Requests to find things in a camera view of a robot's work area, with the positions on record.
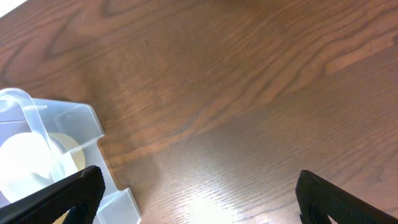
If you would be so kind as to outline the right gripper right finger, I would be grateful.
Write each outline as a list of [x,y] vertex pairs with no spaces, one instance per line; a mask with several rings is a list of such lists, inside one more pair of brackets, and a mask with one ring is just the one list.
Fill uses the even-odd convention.
[[303,224],[397,224],[397,218],[349,194],[309,170],[300,172],[295,194]]

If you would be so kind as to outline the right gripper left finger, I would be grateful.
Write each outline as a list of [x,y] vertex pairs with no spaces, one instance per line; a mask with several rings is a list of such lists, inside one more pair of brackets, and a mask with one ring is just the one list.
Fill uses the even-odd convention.
[[1,208],[1,224],[54,223],[63,214],[64,223],[92,224],[105,189],[101,169],[89,166]]

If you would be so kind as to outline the cream cup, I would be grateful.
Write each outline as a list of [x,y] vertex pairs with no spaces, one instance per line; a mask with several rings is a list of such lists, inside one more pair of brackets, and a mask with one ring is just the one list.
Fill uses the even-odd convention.
[[85,168],[85,155],[72,137],[19,133],[1,146],[1,193],[14,203]]

